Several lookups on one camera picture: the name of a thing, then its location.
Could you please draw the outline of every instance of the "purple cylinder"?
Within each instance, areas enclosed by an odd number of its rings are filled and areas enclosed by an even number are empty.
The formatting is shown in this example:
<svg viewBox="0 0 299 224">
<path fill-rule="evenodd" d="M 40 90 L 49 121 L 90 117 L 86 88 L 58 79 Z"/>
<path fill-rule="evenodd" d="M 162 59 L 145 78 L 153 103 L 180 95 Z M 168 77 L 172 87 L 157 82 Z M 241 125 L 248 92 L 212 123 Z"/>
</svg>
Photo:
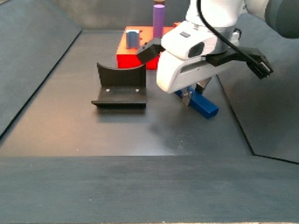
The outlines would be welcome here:
<svg viewBox="0 0 299 224">
<path fill-rule="evenodd" d="M 156 4 L 153 6 L 153 38 L 164 35 L 164 6 Z"/>
</svg>

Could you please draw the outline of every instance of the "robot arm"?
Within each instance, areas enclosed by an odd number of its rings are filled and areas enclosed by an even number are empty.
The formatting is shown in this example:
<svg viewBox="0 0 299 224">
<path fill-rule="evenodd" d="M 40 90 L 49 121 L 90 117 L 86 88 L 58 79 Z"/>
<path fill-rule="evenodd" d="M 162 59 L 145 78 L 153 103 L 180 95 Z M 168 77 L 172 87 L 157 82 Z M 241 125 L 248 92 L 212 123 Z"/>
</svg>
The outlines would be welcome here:
<svg viewBox="0 0 299 224">
<path fill-rule="evenodd" d="M 160 89 L 172 93 L 226 70 L 230 62 L 212 66 L 205 58 L 230 49 L 245 58 L 256 76 L 267 77 L 272 73 L 267 61 L 256 61 L 236 48 L 238 15 L 246 11 L 283 37 L 295 39 L 299 38 L 299 23 L 293 21 L 299 21 L 297 9 L 299 1 L 295 0 L 190 0 L 185 21 L 161 39 L 164 52 L 156 73 Z"/>
<path fill-rule="evenodd" d="M 245 0 L 249 14 L 265 21 L 267 25 L 287 39 L 299 38 L 299 1 Z"/>
</svg>

